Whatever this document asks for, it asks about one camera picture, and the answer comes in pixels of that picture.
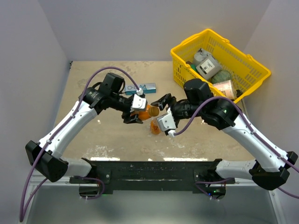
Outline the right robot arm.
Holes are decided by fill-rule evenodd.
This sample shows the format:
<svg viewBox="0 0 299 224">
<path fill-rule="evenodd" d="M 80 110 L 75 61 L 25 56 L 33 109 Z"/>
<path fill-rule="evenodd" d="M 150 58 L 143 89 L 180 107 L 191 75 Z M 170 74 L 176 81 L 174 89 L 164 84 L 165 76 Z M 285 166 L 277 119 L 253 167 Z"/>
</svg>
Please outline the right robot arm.
<svg viewBox="0 0 299 224">
<path fill-rule="evenodd" d="M 166 114 L 157 118 L 161 131 L 176 137 L 186 131 L 196 117 L 201 117 L 206 124 L 235 139 L 254 157 L 251 161 L 215 160 L 202 173 L 204 180 L 219 183 L 230 178 L 247 179 L 266 190 L 277 189 L 286 183 L 290 176 L 288 169 L 298 159 L 295 152 L 277 147 L 254 127 L 232 100 L 215 97 L 206 82 L 191 79 L 183 89 L 185 99 L 177 101 L 168 93 L 151 103 L 166 110 Z"/>
</svg>

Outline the orange cap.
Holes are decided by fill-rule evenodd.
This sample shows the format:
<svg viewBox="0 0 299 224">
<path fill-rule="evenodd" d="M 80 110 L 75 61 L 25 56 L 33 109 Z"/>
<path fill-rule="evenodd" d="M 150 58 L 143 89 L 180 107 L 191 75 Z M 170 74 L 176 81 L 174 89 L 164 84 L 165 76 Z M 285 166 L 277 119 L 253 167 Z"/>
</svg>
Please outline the orange cap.
<svg viewBox="0 0 299 224">
<path fill-rule="evenodd" d="M 158 107 L 155 107 L 155 106 L 152 106 L 151 108 L 149 108 L 149 111 L 148 111 L 148 113 L 149 113 L 149 115 L 151 116 L 151 117 L 156 117 L 156 116 L 158 116 L 159 115 L 159 108 Z"/>
</svg>

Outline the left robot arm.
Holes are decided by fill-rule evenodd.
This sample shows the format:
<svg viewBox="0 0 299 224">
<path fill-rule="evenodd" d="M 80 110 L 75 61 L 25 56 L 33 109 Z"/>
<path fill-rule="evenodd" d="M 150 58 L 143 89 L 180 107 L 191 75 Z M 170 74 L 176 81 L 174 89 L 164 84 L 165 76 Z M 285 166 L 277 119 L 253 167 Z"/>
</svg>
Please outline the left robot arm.
<svg viewBox="0 0 299 224">
<path fill-rule="evenodd" d="M 62 155 L 73 138 L 103 110 L 112 108 L 122 112 L 126 124 L 142 121 L 135 111 L 145 110 L 147 100 L 141 88 L 129 98 L 121 96 L 125 86 L 123 77 L 107 73 L 102 82 L 85 88 L 71 111 L 61 122 L 38 142 L 29 141 L 25 150 L 29 163 L 49 181 L 56 182 L 67 174 L 71 167 Z"/>
</svg>

